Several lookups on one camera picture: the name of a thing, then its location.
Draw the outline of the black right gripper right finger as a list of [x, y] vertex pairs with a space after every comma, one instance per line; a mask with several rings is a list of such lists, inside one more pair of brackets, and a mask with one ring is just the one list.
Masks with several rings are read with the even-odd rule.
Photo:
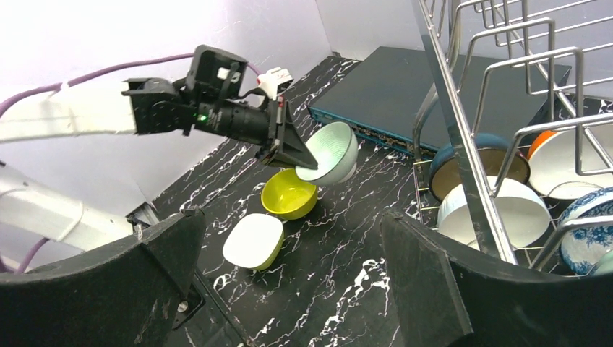
[[407, 346], [610, 346], [612, 276], [504, 262], [395, 209], [380, 220]]

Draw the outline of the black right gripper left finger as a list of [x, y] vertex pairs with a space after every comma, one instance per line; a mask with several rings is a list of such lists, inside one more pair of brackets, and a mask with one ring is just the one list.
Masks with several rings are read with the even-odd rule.
[[24, 274], [1, 275], [3, 346], [162, 346], [206, 230], [190, 208]]

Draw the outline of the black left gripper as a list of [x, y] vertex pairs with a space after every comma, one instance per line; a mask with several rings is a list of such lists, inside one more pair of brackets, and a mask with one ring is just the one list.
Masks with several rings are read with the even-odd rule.
[[249, 62], [212, 46], [195, 48], [185, 79], [194, 128], [259, 145], [256, 159], [277, 168], [317, 169], [318, 162], [293, 124], [289, 104], [257, 87], [240, 95]]

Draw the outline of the pale green celadon bowl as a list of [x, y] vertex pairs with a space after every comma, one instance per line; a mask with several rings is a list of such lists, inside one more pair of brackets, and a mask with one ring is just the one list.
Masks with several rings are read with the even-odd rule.
[[301, 166], [295, 168], [302, 181], [316, 186], [330, 186], [347, 181], [357, 167], [358, 141], [352, 128], [337, 121], [316, 131], [306, 146], [317, 161], [316, 170]]

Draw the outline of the yellow bowl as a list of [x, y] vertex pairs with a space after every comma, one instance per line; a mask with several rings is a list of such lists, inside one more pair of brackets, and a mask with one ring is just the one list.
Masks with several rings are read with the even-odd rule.
[[317, 203], [318, 188], [302, 181], [293, 168], [274, 174], [264, 185], [260, 201], [264, 209], [283, 220], [309, 214]]

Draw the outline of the white square bowl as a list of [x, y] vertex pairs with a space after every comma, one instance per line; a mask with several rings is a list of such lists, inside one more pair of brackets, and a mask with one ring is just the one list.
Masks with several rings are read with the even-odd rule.
[[278, 256], [283, 241], [283, 223], [278, 218], [251, 213], [234, 226], [223, 245], [222, 254], [235, 266], [266, 270]]

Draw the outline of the blue white patterned bowl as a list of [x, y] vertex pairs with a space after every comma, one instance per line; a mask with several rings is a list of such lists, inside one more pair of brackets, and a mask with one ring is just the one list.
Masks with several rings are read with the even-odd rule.
[[[558, 220], [562, 224], [577, 218], [611, 216], [612, 188], [590, 192], [579, 197], [564, 210]], [[578, 228], [569, 232], [560, 244], [562, 261], [577, 275], [585, 275], [612, 250], [612, 227]]]

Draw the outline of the orange white bowl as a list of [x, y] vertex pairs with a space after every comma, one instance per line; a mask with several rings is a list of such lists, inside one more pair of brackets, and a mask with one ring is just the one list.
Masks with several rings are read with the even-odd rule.
[[575, 172], [575, 131], [539, 134], [528, 150], [529, 184], [541, 195], [576, 200], [612, 185], [612, 175], [580, 176]]

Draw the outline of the beige floral bowl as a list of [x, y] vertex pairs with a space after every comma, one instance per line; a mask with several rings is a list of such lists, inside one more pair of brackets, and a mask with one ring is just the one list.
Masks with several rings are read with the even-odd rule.
[[589, 275], [606, 275], [612, 273], [613, 252], [607, 252], [591, 269]]

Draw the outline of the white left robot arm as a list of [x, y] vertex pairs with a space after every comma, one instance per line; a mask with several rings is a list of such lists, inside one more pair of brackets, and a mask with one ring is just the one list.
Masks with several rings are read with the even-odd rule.
[[[257, 78], [252, 94], [241, 91], [248, 61], [201, 45], [190, 56], [187, 75], [171, 82], [131, 78], [98, 84], [100, 72], [28, 90], [1, 104], [1, 141], [76, 137], [90, 134], [149, 135], [194, 130], [256, 145], [257, 160], [279, 168], [318, 167], [298, 135], [284, 91], [286, 69]], [[90, 251], [133, 233], [127, 218], [103, 212], [1, 165], [1, 222]]]

